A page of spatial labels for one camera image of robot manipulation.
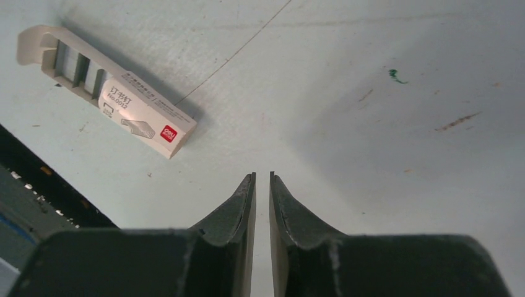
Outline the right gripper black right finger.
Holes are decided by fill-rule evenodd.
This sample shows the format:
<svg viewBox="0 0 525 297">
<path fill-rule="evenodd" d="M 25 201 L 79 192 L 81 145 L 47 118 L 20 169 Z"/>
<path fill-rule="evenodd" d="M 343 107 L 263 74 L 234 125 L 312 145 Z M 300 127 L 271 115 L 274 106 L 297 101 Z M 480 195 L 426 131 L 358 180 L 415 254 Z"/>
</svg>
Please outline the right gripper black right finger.
<svg viewBox="0 0 525 297">
<path fill-rule="evenodd" d="M 269 178 L 276 296 L 509 296 L 486 249 L 466 235 L 347 235 Z"/>
</svg>

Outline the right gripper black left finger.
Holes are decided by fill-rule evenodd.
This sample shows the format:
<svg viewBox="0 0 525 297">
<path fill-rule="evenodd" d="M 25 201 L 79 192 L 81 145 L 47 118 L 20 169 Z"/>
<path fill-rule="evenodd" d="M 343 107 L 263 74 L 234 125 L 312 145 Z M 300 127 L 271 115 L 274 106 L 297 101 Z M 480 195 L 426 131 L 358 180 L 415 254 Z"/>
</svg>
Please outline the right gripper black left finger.
<svg viewBox="0 0 525 297">
<path fill-rule="evenodd" d="M 256 175 L 187 229 L 84 228 L 40 243 L 9 296 L 249 296 Z"/>
</svg>

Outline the staple box tray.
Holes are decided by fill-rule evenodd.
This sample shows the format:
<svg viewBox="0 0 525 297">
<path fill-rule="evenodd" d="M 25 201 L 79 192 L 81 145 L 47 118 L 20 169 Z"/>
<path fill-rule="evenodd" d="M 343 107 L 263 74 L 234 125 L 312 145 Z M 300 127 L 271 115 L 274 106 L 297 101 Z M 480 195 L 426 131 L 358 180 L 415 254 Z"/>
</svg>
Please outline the staple box tray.
<svg viewBox="0 0 525 297">
<path fill-rule="evenodd" d="M 47 25 L 19 33 L 17 62 L 39 64 L 44 74 L 96 108 L 103 84 L 126 71 L 68 29 Z"/>
</svg>

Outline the white staple box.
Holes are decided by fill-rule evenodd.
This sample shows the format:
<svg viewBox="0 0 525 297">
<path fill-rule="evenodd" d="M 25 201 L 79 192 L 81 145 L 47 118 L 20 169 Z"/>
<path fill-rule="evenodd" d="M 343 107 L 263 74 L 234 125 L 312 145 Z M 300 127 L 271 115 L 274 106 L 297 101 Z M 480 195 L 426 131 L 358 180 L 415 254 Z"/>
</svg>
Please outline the white staple box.
<svg viewBox="0 0 525 297">
<path fill-rule="evenodd" d="M 126 71 L 105 81 L 100 111 L 158 153 L 171 159 L 197 122 L 137 75 Z"/>
</svg>

